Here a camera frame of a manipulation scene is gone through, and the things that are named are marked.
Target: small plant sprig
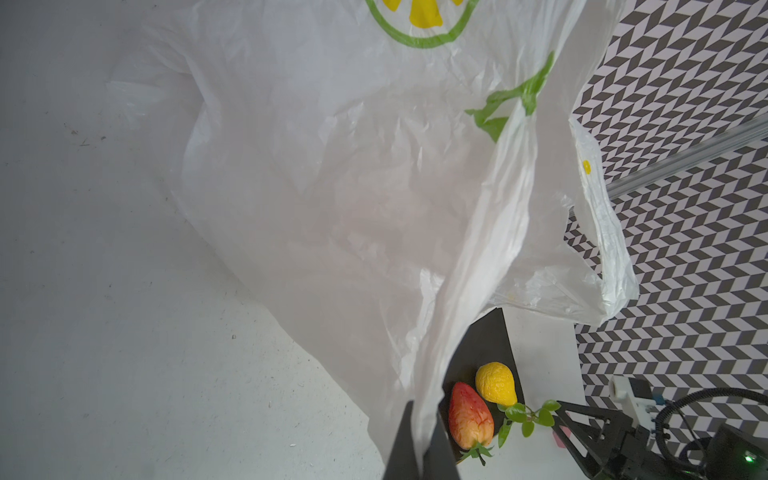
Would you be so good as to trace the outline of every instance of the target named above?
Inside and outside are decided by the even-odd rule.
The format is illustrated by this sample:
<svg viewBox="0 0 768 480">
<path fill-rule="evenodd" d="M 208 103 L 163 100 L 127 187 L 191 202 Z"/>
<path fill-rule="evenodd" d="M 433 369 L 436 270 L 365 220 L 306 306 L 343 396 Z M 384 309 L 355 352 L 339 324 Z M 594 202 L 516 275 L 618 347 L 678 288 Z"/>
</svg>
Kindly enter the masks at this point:
<svg viewBox="0 0 768 480">
<path fill-rule="evenodd" d="M 547 400 L 539 410 L 535 412 L 531 407 L 523 405 L 522 403 L 515 403 L 513 406 L 504 407 L 503 405 L 497 405 L 498 409 L 504 412 L 507 416 L 504 419 L 504 425 L 498 431 L 498 447 L 501 448 L 504 442 L 507 441 L 509 432 L 512 429 L 512 424 L 517 422 L 523 424 L 522 432 L 525 438 L 531 436 L 535 424 L 545 427 L 554 426 L 554 417 L 552 412 L 560 408 L 560 404 L 555 400 Z"/>
</svg>

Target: checkered pattern wall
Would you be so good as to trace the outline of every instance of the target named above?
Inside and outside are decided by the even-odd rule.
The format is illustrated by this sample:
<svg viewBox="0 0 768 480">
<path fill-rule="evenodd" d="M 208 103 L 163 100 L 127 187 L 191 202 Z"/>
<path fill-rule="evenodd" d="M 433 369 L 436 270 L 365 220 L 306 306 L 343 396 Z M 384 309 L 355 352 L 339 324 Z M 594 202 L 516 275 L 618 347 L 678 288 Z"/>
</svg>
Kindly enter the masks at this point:
<svg viewBox="0 0 768 480">
<path fill-rule="evenodd" d="M 574 112 L 610 182 L 768 113 L 766 0 L 630 0 Z"/>
<path fill-rule="evenodd" d="M 600 327 L 577 326 L 589 404 L 616 408 L 612 374 L 649 380 L 679 399 L 714 386 L 768 390 L 768 138 L 620 197 L 640 299 Z M 600 271 L 573 222 L 566 240 Z M 721 422 L 768 438 L 768 412 L 715 399 L 685 408 L 694 431 Z M 687 443 L 675 416 L 671 450 Z"/>
</svg>

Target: cable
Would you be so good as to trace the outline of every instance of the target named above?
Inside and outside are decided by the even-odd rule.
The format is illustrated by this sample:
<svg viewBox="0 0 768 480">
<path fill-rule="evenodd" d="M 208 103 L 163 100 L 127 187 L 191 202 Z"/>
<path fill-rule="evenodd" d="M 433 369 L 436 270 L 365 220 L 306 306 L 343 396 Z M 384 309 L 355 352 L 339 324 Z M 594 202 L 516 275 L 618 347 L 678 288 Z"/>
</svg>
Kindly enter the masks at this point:
<svg viewBox="0 0 768 480">
<path fill-rule="evenodd" d="M 702 461 L 699 465 L 694 465 L 691 462 L 683 462 L 682 460 L 674 458 L 674 456 L 670 453 L 670 449 L 667 447 L 667 442 L 664 438 L 664 424 L 667 423 L 667 420 L 675 413 L 675 411 L 679 411 L 684 406 L 718 396 L 737 396 L 743 399 L 749 399 L 758 403 L 762 403 L 764 406 L 768 406 L 768 396 L 765 396 L 762 393 L 752 392 L 750 390 L 734 389 L 730 387 L 705 389 L 700 392 L 691 393 L 684 396 L 682 399 L 676 400 L 665 406 L 656 417 L 656 445 L 659 448 L 661 456 L 663 456 L 672 466 L 686 472 L 693 471 L 700 474 L 704 473 L 704 469 L 706 468 L 706 463 L 704 461 Z"/>
<path fill-rule="evenodd" d="M 699 441 L 699 438 L 696 437 L 696 434 L 694 433 L 694 429 L 690 427 L 690 424 L 688 423 L 688 420 L 686 420 L 685 415 L 683 415 L 683 410 L 676 409 L 675 412 L 680 416 L 680 418 L 683 419 L 683 423 L 686 427 L 688 427 L 688 432 L 690 432 L 690 438 L 693 442 L 696 442 L 696 445 L 699 447 L 699 450 L 701 450 L 701 455 L 703 456 L 701 463 L 699 465 L 705 465 L 707 463 L 707 450 L 704 449 L 704 446 L 701 445 L 701 442 Z"/>
</svg>

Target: black tray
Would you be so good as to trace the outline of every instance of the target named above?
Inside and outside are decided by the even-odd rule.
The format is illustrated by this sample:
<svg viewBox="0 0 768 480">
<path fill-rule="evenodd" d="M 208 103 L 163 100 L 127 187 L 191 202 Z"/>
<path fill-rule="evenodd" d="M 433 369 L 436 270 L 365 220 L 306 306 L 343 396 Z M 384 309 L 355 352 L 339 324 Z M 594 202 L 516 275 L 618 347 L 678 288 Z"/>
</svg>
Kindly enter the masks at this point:
<svg viewBox="0 0 768 480">
<path fill-rule="evenodd" d="M 464 455 L 464 452 L 453 441 L 451 429 L 448 427 L 451 391 L 456 382 L 464 382 L 475 388 L 475 374 L 481 366 L 490 362 L 501 362 L 509 367 L 512 375 L 515 376 L 515 392 L 518 395 L 518 402 L 525 403 L 523 389 L 520 386 L 520 375 L 518 375 L 518 369 L 515 365 L 515 356 L 512 355 L 512 348 L 509 346 L 507 324 L 500 308 L 488 312 L 487 315 L 474 322 L 467 329 L 467 333 L 451 358 L 448 372 L 445 373 L 443 379 L 442 391 L 445 393 L 445 398 L 440 402 L 438 411 L 445 431 L 448 433 L 453 455 L 457 462 Z M 504 413 L 496 407 L 495 403 L 486 402 L 485 404 L 488 405 L 493 416 L 493 434 L 497 435 L 504 422 Z"/>
</svg>

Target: green logo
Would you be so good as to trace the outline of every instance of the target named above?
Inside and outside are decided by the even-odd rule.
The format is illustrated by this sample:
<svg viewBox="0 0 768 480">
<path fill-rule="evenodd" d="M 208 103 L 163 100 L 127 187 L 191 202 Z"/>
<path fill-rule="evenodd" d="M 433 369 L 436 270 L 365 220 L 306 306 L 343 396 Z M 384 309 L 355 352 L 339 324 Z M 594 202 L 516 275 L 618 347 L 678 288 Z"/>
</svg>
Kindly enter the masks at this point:
<svg viewBox="0 0 768 480">
<path fill-rule="evenodd" d="M 376 1 L 366 0 L 366 3 L 376 23 L 379 24 L 387 35 L 409 47 L 434 48 L 454 41 L 462 34 L 479 0 L 467 0 L 463 10 L 459 9 L 459 7 L 464 0 L 452 0 L 454 5 L 447 5 L 443 9 L 442 14 L 437 5 L 437 0 L 411 0 L 409 23 L 405 21 L 404 15 L 392 15 L 398 11 L 401 0 L 382 0 L 384 6 L 389 10 L 389 12 L 384 11 L 389 16 L 389 22 L 385 15 L 376 7 Z M 411 36 L 401 31 L 404 28 L 410 29 L 411 25 L 421 29 L 440 28 L 444 25 L 444 16 L 449 22 L 451 20 L 455 21 L 453 27 L 446 33 L 430 35 L 429 32 L 425 32 L 425 36 Z M 392 23 L 398 25 L 400 29 L 392 26 Z"/>
<path fill-rule="evenodd" d="M 525 108 L 525 116 L 530 117 L 536 110 L 536 97 L 538 92 L 544 87 L 544 83 L 547 81 L 547 75 L 552 69 L 554 64 L 554 52 L 550 52 L 547 57 L 547 63 L 539 70 L 533 77 L 521 83 L 517 88 L 512 90 L 500 90 L 495 91 L 488 96 L 485 101 L 485 106 L 480 110 L 465 110 L 475 118 L 475 124 L 484 130 L 494 142 L 498 141 L 498 136 L 502 134 L 504 126 L 507 124 L 509 117 L 496 117 L 488 119 L 491 115 L 498 110 L 501 105 L 507 100 L 520 97 Z"/>
</svg>

